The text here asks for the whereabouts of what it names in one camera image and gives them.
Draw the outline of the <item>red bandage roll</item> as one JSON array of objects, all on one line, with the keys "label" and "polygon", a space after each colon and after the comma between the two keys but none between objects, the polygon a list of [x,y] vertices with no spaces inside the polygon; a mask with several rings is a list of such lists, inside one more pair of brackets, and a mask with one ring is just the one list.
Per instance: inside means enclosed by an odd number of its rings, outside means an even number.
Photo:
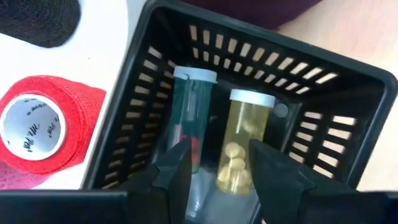
[{"label": "red bandage roll", "polygon": [[83,162],[105,92],[37,75],[0,99],[0,161],[24,172],[54,174]]}]

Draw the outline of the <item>pink bandage roll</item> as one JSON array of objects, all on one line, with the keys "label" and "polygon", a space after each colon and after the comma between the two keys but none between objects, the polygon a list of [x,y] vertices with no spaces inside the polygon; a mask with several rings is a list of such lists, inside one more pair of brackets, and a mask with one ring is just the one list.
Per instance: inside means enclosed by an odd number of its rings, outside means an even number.
[{"label": "pink bandage roll", "polygon": [[32,189],[47,179],[47,175],[21,172],[0,161],[0,190]]}]

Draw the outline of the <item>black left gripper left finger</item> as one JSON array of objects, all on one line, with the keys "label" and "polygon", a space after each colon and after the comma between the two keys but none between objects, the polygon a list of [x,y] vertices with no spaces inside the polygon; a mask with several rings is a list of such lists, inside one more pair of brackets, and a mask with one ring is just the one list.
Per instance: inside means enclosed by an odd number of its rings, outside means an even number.
[{"label": "black left gripper left finger", "polygon": [[192,178],[186,138],[126,182],[128,224],[183,224]]}]

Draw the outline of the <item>small black plastic basket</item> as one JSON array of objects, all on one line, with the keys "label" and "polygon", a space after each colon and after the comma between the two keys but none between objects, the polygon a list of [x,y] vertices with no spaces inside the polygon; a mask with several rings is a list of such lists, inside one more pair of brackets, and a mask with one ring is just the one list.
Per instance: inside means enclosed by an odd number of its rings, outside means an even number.
[{"label": "small black plastic basket", "polygon": [[261,142],[303,164],[315,184],[302,194],[297,224],[398,223],[398,192],[356,190],[398,92],[391,73],[170,0],[142,8],[84,189],[113,198],[165,152],[177,65],[220,75],[201,162],[208,193],[199,217],[189,219],[186,208],[183,224],[265,222],[256,190],[240,197],[215,187],[232,88],[272,94],[287,107],[285,115],[270,115]]}]

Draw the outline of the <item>green vial with red pills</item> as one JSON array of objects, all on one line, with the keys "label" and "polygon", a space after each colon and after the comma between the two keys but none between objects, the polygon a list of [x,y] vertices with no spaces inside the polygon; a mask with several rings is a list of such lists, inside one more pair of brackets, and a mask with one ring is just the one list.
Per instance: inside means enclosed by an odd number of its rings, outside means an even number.
[{"label": "green vial with red pills", "polygon": [[173,73],[174,93],[169,121],[168,149],[185,139],[191,140],[192,183],[186,216],[197,219],[208,191],[200,161],[213,85],[217,73],[203,68],[176,66]]}]

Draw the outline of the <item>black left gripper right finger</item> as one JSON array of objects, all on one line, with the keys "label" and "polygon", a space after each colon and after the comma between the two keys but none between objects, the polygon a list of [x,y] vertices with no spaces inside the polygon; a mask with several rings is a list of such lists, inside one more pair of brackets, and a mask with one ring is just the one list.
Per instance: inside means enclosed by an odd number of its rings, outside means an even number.
[{"label": "black left gripper right finger", "polygon": [[302,194],[315,184],[303,164],[255,139],[249,141],[252,181],[267,224],[297,224]]}]

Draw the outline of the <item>yellow vial with tan pills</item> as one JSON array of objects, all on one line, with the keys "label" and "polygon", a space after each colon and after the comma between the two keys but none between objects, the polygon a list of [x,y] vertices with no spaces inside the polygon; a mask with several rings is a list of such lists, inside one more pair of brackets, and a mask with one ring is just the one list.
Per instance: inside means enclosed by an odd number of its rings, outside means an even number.
[{"label": "yellow vial with tan pills", "polygon": [[224,134],[216,185],[233,195],[247,195],[252,186],[249,140],[264,139],[275,97],[248,90],[231,90],[231,105]]}]

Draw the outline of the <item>white plastic bin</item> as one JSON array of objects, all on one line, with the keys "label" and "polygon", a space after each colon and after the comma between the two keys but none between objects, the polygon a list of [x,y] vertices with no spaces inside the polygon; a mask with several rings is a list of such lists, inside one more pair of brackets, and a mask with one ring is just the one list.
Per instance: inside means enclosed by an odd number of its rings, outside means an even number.
[{"label": "white plastic bin", "polygon": [[32,75],[58,76],[106,91],[84,162],[51,175],[38,189],[82,188],[119,72],[147,0],[79,1],[79,26],[61,47],[41,48],[0,34],[0,97],[16,81]]}]

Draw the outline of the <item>black bandage roll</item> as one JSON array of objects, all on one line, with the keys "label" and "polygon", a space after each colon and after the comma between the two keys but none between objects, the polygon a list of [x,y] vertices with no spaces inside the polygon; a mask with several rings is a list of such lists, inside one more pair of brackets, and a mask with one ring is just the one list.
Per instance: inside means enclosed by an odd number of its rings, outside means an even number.
[{"label": "black bandage roll", "polygon": [[39,47],[63,45],[80,18],[78,0],[0,0],[0,34]]}]

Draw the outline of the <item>purple cloth garment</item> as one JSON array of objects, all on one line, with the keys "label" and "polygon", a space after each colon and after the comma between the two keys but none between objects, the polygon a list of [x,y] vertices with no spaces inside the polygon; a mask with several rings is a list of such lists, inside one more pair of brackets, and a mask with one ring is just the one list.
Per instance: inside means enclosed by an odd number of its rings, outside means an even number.
[{"label": "purple cloth garment", "polygon": [[241,21],[273,30],[296,19],[322,0],[182,0]]}]

